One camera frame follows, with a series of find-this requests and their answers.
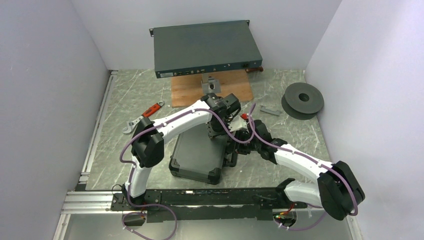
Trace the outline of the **black poker set case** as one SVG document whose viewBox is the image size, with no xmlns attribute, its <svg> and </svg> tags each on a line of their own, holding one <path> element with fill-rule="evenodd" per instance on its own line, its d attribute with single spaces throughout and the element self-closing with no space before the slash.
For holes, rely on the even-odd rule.
<svg viewBox="0 0 424 240">
<path fill-rule="evenodd" d="M 200 124 L 177 137 L 168 165 L 173 176 L 217 185 L 223 168 L 237 165 L 238 154 L 229 136 L 210 138 L 210 130 Z"/>
</svg>

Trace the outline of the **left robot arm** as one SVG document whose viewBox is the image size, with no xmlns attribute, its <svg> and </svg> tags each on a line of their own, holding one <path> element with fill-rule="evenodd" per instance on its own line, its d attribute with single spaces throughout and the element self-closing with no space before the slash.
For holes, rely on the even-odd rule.
<svg viewBox="0 0 424 240">
<path fill-rule="evenodd" d="M 148 178 L 152 168 L 163 160 L 165 144 L 201 124 L 207 126 L 210 139 L 228 135 L 229 123 L 240 110 L 241 104 L 234 94 L 220 97 L 208 93 L 177 113 L 155 120 L 144 117 L 119 155 L 120 162 L 132 165 L 122 187 L 124 204 L 131 210 L 143 205 Z"/>
</svg>

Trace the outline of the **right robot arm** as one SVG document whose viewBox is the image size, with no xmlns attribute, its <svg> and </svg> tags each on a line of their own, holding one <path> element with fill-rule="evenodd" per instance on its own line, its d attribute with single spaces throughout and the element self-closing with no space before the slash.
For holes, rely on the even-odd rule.
<svg viewBox="0 0 424 240">
<path fill-rule="evenodd" d="M 306 177 L 308 182 L 287 178 L 276 188 L 275 200 L 287 208 L 302 202 L 323 208 L 336 220 L 358 214 L 358 206 L 365 199 L 351 168 L 343 161 L 332 163 L 296 149 L 280 138 L 273 138 L 265 124 L 254 121 L 254 126 L 241 118 L 228 125 L 234 133 L 235 152 L 248 155 L 257 152 L 264 160 L 284 166 Z"/>
</svg>

